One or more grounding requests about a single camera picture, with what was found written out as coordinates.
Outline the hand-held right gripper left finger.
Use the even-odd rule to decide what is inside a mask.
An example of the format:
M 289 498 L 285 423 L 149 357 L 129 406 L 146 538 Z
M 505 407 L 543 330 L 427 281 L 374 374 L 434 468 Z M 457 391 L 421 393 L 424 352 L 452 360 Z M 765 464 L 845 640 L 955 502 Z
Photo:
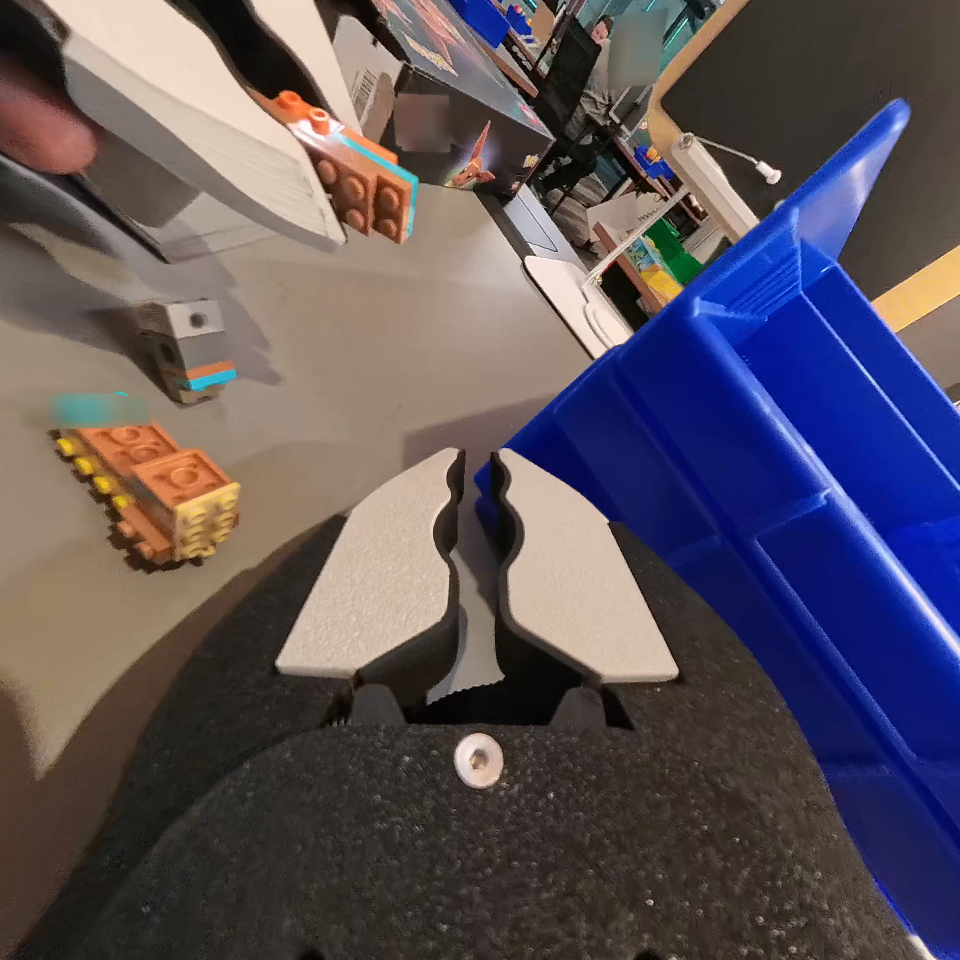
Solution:
M 325 679 L 443 679 L 459 649 L 466 453 L 446 448 L 349 514 L 275 660 Z

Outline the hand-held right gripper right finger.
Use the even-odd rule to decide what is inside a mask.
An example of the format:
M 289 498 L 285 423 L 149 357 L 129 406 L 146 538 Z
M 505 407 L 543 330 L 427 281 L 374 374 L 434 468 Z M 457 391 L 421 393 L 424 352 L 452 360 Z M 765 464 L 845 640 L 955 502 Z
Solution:
M 611 522 L 520 453 L 490 458 L 496 504 L 496 650 L 505 675 L 562 665 L 599 685 L 676 680 L 679 666 Z

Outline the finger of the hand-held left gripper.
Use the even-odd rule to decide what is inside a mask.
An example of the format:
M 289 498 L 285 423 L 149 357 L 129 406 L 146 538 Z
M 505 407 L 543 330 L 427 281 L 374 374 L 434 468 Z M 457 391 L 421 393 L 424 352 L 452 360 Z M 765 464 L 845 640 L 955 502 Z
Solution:
M 294 134 L 168 2 L 54 1 L 67 92 L 89 117 L 249 220 L 323 252 L 347 237 Z
M 303 75 L 298 92 L 360 133 L 351 92 L 321 12 L 314 1 L 248 1 L 247 9 L 266 37 L 288 54 Z

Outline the orange and teal brick cluster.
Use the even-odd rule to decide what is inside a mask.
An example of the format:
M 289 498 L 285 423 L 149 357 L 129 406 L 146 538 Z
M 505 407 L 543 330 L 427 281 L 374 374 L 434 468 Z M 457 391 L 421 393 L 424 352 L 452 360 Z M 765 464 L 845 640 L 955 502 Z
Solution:
M 420 181 L 394 153 L 296 92 L 267 99 L 265 110 L 306 150 L 342 224 L 406 243 L 414 232 Z

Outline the grey and teal brick cluster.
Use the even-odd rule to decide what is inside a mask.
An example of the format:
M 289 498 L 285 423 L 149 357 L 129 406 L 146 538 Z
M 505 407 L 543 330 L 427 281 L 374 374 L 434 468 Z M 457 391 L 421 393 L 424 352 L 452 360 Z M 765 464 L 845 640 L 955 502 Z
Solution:
M 216 399 L 237 378 L 217 301 L 145 301 L 137 331 L 166 394 L 180 405 Z

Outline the blue plastic bin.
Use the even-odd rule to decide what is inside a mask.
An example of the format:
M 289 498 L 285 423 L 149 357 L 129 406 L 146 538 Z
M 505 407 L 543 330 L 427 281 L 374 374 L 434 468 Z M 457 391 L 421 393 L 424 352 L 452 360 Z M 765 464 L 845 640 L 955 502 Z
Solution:
M 958 411 L 838 263 L 886 105 L 510 454 L 609 522 L 679 676 L 614 682 L 658 958 L 958 958 Z

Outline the multicoloured toy brick assembly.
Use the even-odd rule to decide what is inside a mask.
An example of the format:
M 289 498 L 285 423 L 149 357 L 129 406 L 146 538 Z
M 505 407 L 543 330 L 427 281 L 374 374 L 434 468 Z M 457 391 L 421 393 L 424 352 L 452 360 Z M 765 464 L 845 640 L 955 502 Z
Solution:
M 153 568 L 206 561 L 238 526 L 241 485 L 155 422 L 59 429 L 55 446 L 107 508 L 121 545 Z

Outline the person's left hand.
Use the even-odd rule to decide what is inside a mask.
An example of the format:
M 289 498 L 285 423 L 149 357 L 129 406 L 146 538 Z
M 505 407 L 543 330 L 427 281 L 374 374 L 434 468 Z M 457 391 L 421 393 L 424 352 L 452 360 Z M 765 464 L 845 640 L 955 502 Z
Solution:
M 66 96 L 1 54 L 1 153 L 30 170 L 84 172 L 99 153 L 100 129 Z

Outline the printed cardboard box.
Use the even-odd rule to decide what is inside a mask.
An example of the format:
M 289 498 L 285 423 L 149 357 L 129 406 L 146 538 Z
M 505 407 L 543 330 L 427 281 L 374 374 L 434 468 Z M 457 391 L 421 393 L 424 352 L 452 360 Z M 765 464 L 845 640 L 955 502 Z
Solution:
M 479 27 L 493 2 L 324 2 L 361 133 L 428 186 L 513 197 L 555 138 Z

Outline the black office chair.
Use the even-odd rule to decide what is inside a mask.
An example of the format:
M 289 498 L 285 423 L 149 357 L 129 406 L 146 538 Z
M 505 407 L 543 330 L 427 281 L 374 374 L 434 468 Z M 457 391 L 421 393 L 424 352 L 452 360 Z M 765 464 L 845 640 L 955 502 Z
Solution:
M 537 81 L 534 111 L 555 138 L 575 113 L 588 79 L 602 52 L 578 19 L 567 21 L 558 50 L 545 75 Z

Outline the white plastic panel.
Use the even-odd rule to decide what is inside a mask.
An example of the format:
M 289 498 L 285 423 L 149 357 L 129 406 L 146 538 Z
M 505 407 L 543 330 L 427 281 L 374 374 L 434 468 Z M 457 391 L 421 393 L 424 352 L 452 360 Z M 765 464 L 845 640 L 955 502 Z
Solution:
M 527 256 L 526 275 L 592 360 L 626 344 L 635 334 L 627 318 L 582 267 L 568 261 Z

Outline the pile of colourful toy bricks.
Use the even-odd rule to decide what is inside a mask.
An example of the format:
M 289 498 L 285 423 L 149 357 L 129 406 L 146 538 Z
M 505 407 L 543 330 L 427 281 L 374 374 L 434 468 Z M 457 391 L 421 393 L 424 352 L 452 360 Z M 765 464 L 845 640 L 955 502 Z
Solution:
M 677 229 L 657 220 L 627 248 L 625 257 L 664 306 L 672 303 L 705 270 L 681 242 Z

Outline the black board panel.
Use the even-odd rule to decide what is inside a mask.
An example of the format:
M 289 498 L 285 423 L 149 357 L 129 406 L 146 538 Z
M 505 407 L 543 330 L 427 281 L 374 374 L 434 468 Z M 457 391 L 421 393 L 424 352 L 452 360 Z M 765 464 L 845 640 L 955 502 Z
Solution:
M 725 2 L 654 89 L 656 148 L 681 134 L 748 154 L 721 157 L 762 219 L 891 102 L 911 116 L 842 264 L 898 333 L 958 327 L 959 3 Z

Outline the white board bracket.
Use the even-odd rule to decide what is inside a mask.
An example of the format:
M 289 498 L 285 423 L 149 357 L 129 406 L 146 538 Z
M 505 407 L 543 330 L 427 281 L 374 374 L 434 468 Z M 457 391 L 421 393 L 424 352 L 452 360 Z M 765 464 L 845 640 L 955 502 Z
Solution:
M 747 153 L 703 140 L 691 132 L 681 133 L 671 144 L 671 168 L 698 198 L 726 239 L 736 244 L 759 225 L 760 219 L 732 186 L 710 147 L 747 162 L 768 186 L 776 186 L 783 172 Z

